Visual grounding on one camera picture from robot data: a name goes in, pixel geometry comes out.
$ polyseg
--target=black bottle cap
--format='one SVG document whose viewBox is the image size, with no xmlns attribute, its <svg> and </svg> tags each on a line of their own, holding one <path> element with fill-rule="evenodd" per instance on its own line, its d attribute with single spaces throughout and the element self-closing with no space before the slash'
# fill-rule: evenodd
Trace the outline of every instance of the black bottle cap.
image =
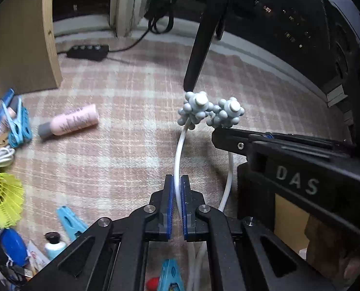
<svg viewBox="0 0 360 291">
<path fill-rule="evenodd" d="M 57 232 L 48 232 L 45 234 L 45 239 L 51 244 L 57 244 L 60 242 L 60 234 Z"/>
</svg>

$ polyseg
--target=red object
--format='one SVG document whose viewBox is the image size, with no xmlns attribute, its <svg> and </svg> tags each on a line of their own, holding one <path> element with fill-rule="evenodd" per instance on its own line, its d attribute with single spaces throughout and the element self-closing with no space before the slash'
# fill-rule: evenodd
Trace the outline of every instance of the red object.
<svg viewBox="0 0 360 291">
<path fill-rule="evenodd" d="M 160 280 L 159 277 L 154 277 L 152 279 L 149 279 L 148 282 L 146 283 L 146 288 L 149 291 L 157 291 L 159 280 Z"/>
</svg>

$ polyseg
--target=gray molecule-shaped object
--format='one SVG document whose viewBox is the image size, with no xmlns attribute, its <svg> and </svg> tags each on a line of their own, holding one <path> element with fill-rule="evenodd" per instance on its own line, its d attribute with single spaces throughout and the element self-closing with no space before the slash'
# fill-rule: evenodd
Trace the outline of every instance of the gray molecule-shaped object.
<svg viewBox="0 0 360 291">
<path fill-rule="evenodd" d="M 230 97 L 229 100 L 221 99 L 218 105 L 215 105 L 209 113 L 211 118 L 207 120 L 207 125 L 214 128 L 220 126 L 231 128 L 239 123 L 239 117 L 244 113 L 245 110 L 235 97 Z"/>
<path fill-rule="evenodd" d="M 178 111 L 180 119 L 177 120 L 177 123 L 180 126 L 184 126 L 187 119 L 190 118 L 191 123 L 188 128 L 193 130 L 195 129 L 195 125 L 200 123 L 200 120 L 203 120 L 209 115 L 213 107 L 214 104 L 208 101 L 206 92 L 186 92 L 183 107 Z"/>
</svg>

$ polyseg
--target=white cable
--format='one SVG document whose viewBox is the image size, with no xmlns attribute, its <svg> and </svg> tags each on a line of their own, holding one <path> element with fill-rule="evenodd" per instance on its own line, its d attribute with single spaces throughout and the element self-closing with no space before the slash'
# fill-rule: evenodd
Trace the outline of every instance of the white cable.
<svg viewBox="0 0 360 291">
<path fill-rule="evenodd" d="M 229 152 L 229 172 L 227 174 L 225 191 L 223 193 L 223 197 L 222 197 L 222 200 L 220 201 L 219 208 L 218 208 L 222 212 L 225 209 L 227 199 L 229 198 L 229 195 L 230 195 L 233 175 L 234 175 L 234 157 L 233 157 L 233 153 Z M 200 246 L 200 249 L 196 256 L 195 278 L 194 278 L 193 291 L 199 291 L 200 273 L 201 273 L 201 269 L 202 269 L 203 258 L 206 255 L 206 253 L 207 253 L 207 243 L 203 242 L 203 244 L 202 244 L 202 246 Z"/>
<path fill-rule="evenodd" d="M 176 203 L 177 209 L 180 214 L 180 220 L 183 221 L 183 213 L 181 207 L 181 194 L 180 194 L 180 158 L 181 151 L 183 150 L 183 144 L 185 140 L 185 134 L 187 133 L 191 118 L 188 118 L 183 130 L 181 131 L 179 142 L 177 143 L 176 154 L 175 154 L 175 165 L 173 168 L 173 180 L 175 185 Z M 195 268 L 195 246 L 193 243 L 187 243 L 188 250 L 188 281 L 186 291 L 192 291 L 194 285 L 194 268 Z"/>
<path fill-rule="evenodd" d="M 0 168 L 9 166 L 14 161 L 14 153 L 16 151 L 11 146 L 0 148 Z"/>
</svg>

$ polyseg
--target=clothespin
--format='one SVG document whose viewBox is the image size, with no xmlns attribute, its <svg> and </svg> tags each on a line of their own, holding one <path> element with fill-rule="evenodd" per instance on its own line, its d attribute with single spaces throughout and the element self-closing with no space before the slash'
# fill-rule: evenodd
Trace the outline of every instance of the clothespin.
<svg viewBox="0 0 360 291">
<path fill-rule="evenodd" d="M 67 206 L 60 207 L 56 212 L 71 242 L 76 240 L 80 234 L 88 229 L 86 223 L 79 219 Z"/>
<path fill-rule="evenodd" d="M 180 269 L 175 259 L 166 259 L 161 267 L 157 291 L 184 291 Z"/>
<path fill-rule="evenodd" d="M 29 113 L 25 107 L 22 107 L 21 96 L 18 96 L 17 116 L 12 119 L 2 102 L 2 108 L 6 115 L 6 120 L 10 127 L 9 143 L 13 148 L 17 148 L 21 144 L 32 140 L 32 131 L 29 124 Z"/>
</svg>

